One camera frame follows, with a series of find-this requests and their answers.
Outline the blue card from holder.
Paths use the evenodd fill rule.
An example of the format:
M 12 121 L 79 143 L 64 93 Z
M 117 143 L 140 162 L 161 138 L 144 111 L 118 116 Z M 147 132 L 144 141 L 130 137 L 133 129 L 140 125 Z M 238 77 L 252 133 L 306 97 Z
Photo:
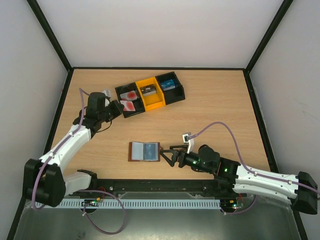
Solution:
M 157 143 L 145 143 L 143 145 L 143 159 L 145 161 L 156 162 L 159 160 Z

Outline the brown leather card holder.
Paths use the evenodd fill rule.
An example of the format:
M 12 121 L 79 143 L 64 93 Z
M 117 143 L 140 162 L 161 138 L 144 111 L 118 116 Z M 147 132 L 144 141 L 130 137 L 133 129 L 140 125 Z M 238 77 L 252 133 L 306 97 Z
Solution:
M 158 161 L 144 160 L 144 144 L 157 143 L 158 144 Z M 160 161 L 160 143 L 159 142 L 138 142 L 132 141 L 128 147 L 128 161 L 129 162 L 159 162 Z

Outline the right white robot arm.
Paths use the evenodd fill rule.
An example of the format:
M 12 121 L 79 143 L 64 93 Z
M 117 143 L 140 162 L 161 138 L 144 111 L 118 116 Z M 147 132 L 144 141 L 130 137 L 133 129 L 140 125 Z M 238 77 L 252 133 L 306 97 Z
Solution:
M 318 213 L 318 185 L 307 172 L 280 174 L 259 170 L 221 157 L 208 145 L 198 152 L 188 151 L 186 145 L 171 146 L 159 154 L 173 167 L 190 167 L 193 171 L 213 175 L 218 181 L 218 191 L 229 196 L 231 193 L 251 194 L 267 197 L 289 204 L 300 213 Z

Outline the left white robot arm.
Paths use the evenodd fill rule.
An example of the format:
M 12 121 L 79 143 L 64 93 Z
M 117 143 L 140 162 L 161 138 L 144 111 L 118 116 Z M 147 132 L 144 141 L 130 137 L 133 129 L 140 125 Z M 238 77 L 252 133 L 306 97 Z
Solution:
M 38 159 L 29 159 L 24 166 L 22 195 L 31 201 L 35 211 L 44 206 L 56 207 L 65 196 L 93 188 L 97 174 L 78 170 L 64 176 L 75 154 L 97 133 L 103 123 L 112 123 L 124 110 L 124 105 L 111 100 L 109 91 L 92 92 L 84 100 L 81 89 L 81 110 L 66 135 Z

